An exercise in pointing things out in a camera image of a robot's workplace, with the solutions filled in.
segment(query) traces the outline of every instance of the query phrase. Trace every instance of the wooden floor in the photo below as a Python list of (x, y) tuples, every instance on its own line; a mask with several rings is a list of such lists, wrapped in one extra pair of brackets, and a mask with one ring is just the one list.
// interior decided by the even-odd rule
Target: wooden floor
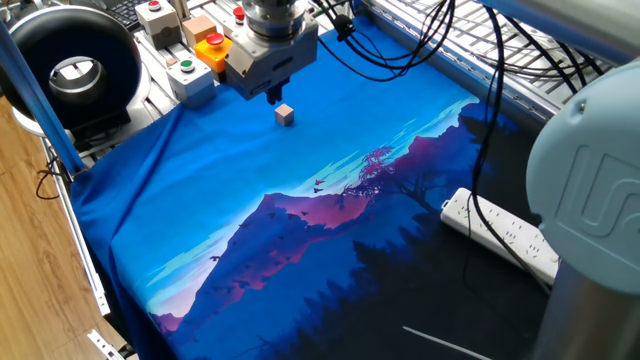
[[(42, 147), (9, 109), (0, 99), (0, 359), (104, 359), (87, 333), (124, 341), (98, 312), (60, 200), (35, 195)], [(51, 179), (42, 193), (55, 195)]]

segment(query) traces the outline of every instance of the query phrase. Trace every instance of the table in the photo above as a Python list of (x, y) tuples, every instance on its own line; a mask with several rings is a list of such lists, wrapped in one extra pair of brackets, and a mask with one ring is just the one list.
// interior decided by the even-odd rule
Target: table
[[(544, 296), (438, 218), (470, 184), (478, 99), (426, 65), (373, 84), (320, 51), (285, 100), (291, 128), (264, 99), (220, 87), (76, 178), (75, 214), (120, 299), (185, 359), (462, 359), (403, 326), (492, 359), (524, 356)], [(531, 221), (533, 138), (500, 123), (482, 193)]]

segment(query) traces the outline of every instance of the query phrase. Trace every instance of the small wooden cube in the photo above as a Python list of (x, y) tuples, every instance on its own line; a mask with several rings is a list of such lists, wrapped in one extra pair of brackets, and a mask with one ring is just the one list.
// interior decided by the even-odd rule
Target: small wooden cube
[(168, 58), (167, 59), (167, 67), (169, 67), (169, 66), (171, 66), (171, 65), (173, 65), (173, 64), (175, 64), (177, 62), (178, 62), (178, 60), (176, 60), (175, 58)]
[(276, 109), (276, 121), (283, 126), (293, 123), (293, 109), (286, 104), (280, 105)]
[(193, 48), (197, 43), (207, 38), (207, 35), (216, 31), (216, 24), (207, 15), (200, 15), (182, 23), (182, 31), (187, 44)]

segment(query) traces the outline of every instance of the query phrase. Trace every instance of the white power strip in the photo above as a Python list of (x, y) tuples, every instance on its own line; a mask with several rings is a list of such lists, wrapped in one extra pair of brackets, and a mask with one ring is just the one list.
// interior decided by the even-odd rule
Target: white power strip
[[(513, 251), (528, 263), (544, 282), (553, 284), (560, 258), (549, 246), (540, 230), (479, 196), (478, 204), (491, 227), (502, 236)], [(482, 224), (473, 205), (471, 192), (460, 188), (450, 200), (442, 204), (440, 220), (468, 235), (469, 218), (471, 218), (471, 239), (520, 267)]]

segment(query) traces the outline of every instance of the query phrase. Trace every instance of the keyboard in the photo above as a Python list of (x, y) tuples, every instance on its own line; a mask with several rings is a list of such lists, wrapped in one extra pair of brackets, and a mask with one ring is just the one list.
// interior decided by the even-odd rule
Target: keyboard
[(105, 0), (107, 12), (132, 32), (140, 27), (135, 7), (149, 0)]

